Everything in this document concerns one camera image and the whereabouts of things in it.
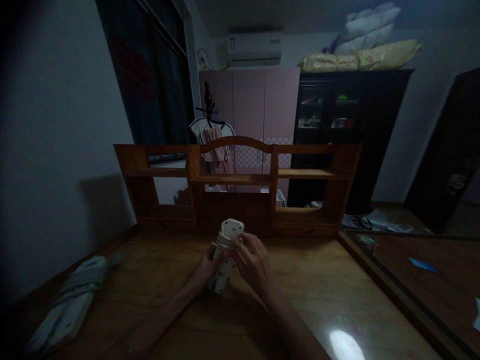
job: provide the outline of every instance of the ceiling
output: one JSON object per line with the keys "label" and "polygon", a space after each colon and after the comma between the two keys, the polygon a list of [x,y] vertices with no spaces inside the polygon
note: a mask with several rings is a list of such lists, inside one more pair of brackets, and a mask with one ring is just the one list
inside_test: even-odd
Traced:
{"label": "ceiling", "polygon": [[[375,8],[374,0],[195,0],[212,38],[235,32],[283,30],[285,34],[338,32],[348,13]],[[396,0],[401,29],[480,25],[480,0]]]}

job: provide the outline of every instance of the dark wooden cabinet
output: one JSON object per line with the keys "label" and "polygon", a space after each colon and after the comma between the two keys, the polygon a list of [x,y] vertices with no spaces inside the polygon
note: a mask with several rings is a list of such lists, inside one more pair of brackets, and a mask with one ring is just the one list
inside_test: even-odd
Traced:
{"label": "dark wooden cabinet", "polygon": [[[294,144],[363,144],[348,214],[371,210],[370,200],[413,70],[301,74]],[[292,156],[292,169],[326,169],[329,155]],[[326,181],[291,179],[288,206],[323,200]]]}
{"label": "dark wooden cabinet", "polygon": [[458,75],[443,106],[405,207],[441,233],[480,171],[480,68]]}

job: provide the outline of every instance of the blue card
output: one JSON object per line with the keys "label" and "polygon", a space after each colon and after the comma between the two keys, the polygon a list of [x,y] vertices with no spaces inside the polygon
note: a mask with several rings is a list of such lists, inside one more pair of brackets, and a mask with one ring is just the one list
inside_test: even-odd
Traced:
{"label": "blue card", "polygon": [[409,257],[408,260],[410,260],[413,266],[416,266],[417,268],[425,269],[425,270],[431,271],[432,273],[438,273],[437,269],[434,268],[434,266],[432,264],[429,264],[428,262],[416,260],[411,257]]}

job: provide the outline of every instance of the yellow bag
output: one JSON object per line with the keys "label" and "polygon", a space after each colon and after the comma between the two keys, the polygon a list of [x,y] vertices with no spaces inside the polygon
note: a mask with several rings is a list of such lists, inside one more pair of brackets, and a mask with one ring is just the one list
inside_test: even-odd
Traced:
{"label": "yellow bag", "polygon": [[359,61],[356,55],[313,53],[300,60],[297,66],[302,73],[356,71],[359,68]]}
{"label": "yellow bag", "polygon": [[357,51],[358,70],[400,69],[422,48],[423,45],[417,42],[417,39],[410,39]]}

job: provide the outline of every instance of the power cord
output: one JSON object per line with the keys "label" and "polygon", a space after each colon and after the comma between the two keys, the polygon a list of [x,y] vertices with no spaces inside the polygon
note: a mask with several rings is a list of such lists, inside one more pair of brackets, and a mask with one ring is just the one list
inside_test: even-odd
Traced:
{"label": "power cord", "polygon": [[[204,58],[200,56],[200,52],[201,52],[202,50],[203,50],[203,52],[205,53],[206,58],[207,58],[208,62],[210,63],[210,67],[211,67],[211,68],[209,68],[209,67],[205,64]],[[198,59],[198,63],[199,63],[200,65],[202,65],[202,63],[203,63],[203,66],[205,67],[205,69],[214,70],[214,66],[213,66],[212,62],[210,61],[209,54],[207,53],[207,51],[206,51],[203,47],[200,47],[200,48],[198,49],[198,51],[196,52],[196,57],[197,57],[197,59]]]}

